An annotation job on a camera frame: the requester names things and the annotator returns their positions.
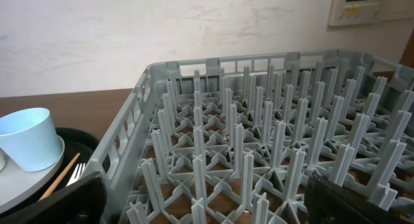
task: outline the thermostat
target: thermostat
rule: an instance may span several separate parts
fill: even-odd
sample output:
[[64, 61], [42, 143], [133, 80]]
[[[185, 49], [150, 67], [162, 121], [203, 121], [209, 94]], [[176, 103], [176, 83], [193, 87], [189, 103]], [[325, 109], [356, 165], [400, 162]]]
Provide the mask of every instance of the thermostat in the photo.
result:
[[387, 0], [333, 0], [331, 26], [376, 23], [382, 20]]

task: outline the chopstick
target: chopstick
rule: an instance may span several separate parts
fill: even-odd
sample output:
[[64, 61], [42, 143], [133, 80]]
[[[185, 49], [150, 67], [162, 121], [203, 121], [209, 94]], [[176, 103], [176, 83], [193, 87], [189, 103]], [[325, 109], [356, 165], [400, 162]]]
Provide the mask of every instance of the chopstick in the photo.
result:
[[73, 157], [70, 163], [65, 167], [65, 169], [63, 169], [63, 171], [59, 174], [59, 176], [53, 181], [53, 183], [46, 190], [46, 192], [41, 196], [39, 201], [42, 199], [45, 199], [46, 197], [48, 197], [49, 195], [53, 193], [55, 188], [59, 185], [60, 181], [65, 177], [67, 172], [72, 168], [73, 164], [76, 162], [79, 156], [80, 156], [80, 153], [77, 153], [75, 157]]

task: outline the black object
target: black object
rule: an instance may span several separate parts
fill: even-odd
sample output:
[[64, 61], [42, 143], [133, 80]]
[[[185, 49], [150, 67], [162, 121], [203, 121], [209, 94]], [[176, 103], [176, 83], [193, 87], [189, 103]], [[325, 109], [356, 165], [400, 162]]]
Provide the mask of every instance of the black object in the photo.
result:
[[324, 177], [309, 177], [305, 191], [309, 223], [410, 223], [394, 208], [385, 211]]
[[[59, 176], [59, 174], [65, 169], [66, 165], [73, 159], [73, 157], [80, 153], [79, 159], [75, 162], [75, 165], [84, 162], [87, 163], [91, 158], [93, 151], [99, 144], [99, 140], [92, 136], [89, 133], [84, 131], [80, 131], [77, 129], [71, 128], [56, 128], [56, 133], [63, 138], [65, 141], [65, 152], [63, 153], [63, 161], [60, 165], [59, 169], [56, 173], [49, 179], [45, 185], [43, 185], [37, 192], [32, 194], [26, 200], [21, 202], [20, 204], [16, 205], [15, 207], [7, 210], [0, 214], [0, 218], [7, 217], [18, 210], [21, 210], [33, 203], [36, 203], [39, 198], [46, 192], [47, 188], [53, 183], [53, 181]], [[106, 170], [108, 170], [110, 165], [109, 158], [107, 157], [103, 162], [102, 166]], [[71, 175], [75, 169], [73, 166], [67, 173], [67, 175], [62, 179], [60, 184], [56, 187], [55, 192], [59, 189], [65, 188], [66, 184], [68, 183]]]
[[80, 179], [23, 210], [0, 219], [0, 223], [99, 223], [107, 201], [100, 172]]

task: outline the cup rim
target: cup rim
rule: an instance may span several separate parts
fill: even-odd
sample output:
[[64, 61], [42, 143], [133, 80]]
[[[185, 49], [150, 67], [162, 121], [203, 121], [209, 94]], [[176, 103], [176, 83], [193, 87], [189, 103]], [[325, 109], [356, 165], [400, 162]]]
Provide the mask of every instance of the cup rim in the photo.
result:
[[37, 125], [41, 124], [41, 123], [42, 123], [42, 122], [44, 122], [47, 118], [49, 118], [49, 117], [50, 117], [50, 111], [49, 111], [47, 108], [44, 108], [44, 107], [32, 107], [32, 108], [23, 109], [23, 110], [20, 110], [20, 111], [15, 111], [15, 112], [13, 112], [13, 113], [10, 113], [10, 114], [7, 114], [7, 115], [5, 115], [5, 116], [1, 117], [1, 118], [0, 118], [0, 125], [2, 124], [2, 121], [7, 121], [9, 118], [14, 118], [15, 116], [17, 116], [17, 115], [21, 115], [21, 114], [22, 114], [22, 113], [24, 113], [24, 112], [33, 111], [33, 110], [42, 110], [42, 111], [46, 111], [46, 115], [45, 115], [45, 116], [44, 116], [41, 120], [37, 121], [35, 124], [32, 124], [32, 125], [30, 125], [30, 126], [28, 126], [28, 127], [26, 127], [26, 128], [22, 128], [22, 129], [20, 129], [19, 131], [14, 131], [14, 132], [12, 132], [12, 133], [6, 133], [6, 134], [1, 134], [1, 133], [0, 133], [0, 136], [4, 137], [4, 136], [9, 136], [9, 135], [13, 135], [13, 134], [17, 134], [17, 133], [24, 132], [24, 131], [26, 131], [26, 130], [28, 130], [28, 129], [31, 129], [31, 128], [33, 128], [33, 127], [35, 127], [35, 126], [37, 126]]

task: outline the wall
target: wall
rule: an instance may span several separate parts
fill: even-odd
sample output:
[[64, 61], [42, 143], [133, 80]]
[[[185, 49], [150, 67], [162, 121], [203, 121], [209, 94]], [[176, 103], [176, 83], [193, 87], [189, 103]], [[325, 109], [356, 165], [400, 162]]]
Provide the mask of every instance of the wall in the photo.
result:
[[0, 0], [0, 96], [131, 88], [153, 62], [350, 48], [399, 61], [413, 22], [327, 27], [331, 0]]

